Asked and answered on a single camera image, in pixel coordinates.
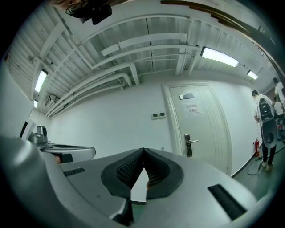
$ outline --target handle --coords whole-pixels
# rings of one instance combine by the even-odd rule
[[[198,140],[191,141],[190,135],[189,134],[185,134],[185,141],[186,141],[187,157],[192,157],[193,154],[192,154],[192,146],[191,146],[191,144],[198,142]]]

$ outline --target white wall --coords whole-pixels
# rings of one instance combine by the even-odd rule
[[[173,72],[145,76],[136,87],[95,95],[51,121],[49,139],[54,143],[92,146],[95,158],[134,148],[149,147],[172,152],[168,118],[151,120],[152,113],[164,112],[161,84],[186,80]],[[252,89],[240,78],[220,73],[193,71],[191,80],[210,81],[228,122],[232,143],[232,174],[253,153],[257,126],[252,116]],[[144,201],[146,172],[132,190],[132,200]]]
[[[48,133],[48,140],[50,141],[49,139],[50,119],[46,118],[43,112],[40,112],[39,110],[36,110],[35,108],[33,108],[31,112],[30,119],[33,120],[36,124],[35,128],[33,129],[33,132],[37,132],[37,126],[40,126],[40,125],[45,126],[47,133]]]
[[[9,73],[6,63],[0,63],[0,135],[19,137],[33,108]]]

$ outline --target ceiling light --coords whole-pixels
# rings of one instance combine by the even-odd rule
[[[228,64],[230,66],[236,67],[239,62],[238,60],[224,54],[221,52],[218,52],[216,50],[207,48],[207,47],[203,47],[202,52],[201,52],[201,56],[203,58],[207,58],[207,59],[212,59],[212,60],[216,60],[225,64]]]
[[[37,100],[34,100],[34,107],[37,108]]]
[[[252,77],[253,79],[257,79],[258,78],[258,76],[254,72],[252,72],[251,70],[248,71],[248,76]]]
[[[39,93],[41,90],[41,86],[43,85],[46,76],[48,75],[48,72],[46,72],[44,69],[41,70],[39,78],[37,79],[37,84],[35,90]]]

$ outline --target white door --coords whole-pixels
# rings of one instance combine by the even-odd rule
[[[227,173],[228,135],[221,110],[206,85],[170,88],[179,123],[183,154]],[[185,135],[189,134],[191,148]]]

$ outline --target gray floor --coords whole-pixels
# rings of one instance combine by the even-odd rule
[[[252,162],[234,178],[247,187],[255,195],[257,200],[260,200],[269,191],[275,191],[281,176],[283,176],[285,144],[278,142],[276,151],[279,152],[274,156],[273,169],[271,171],[266,172],[263,167],[258,171],[261,160],[256,161],[256,158],[254,158]]]

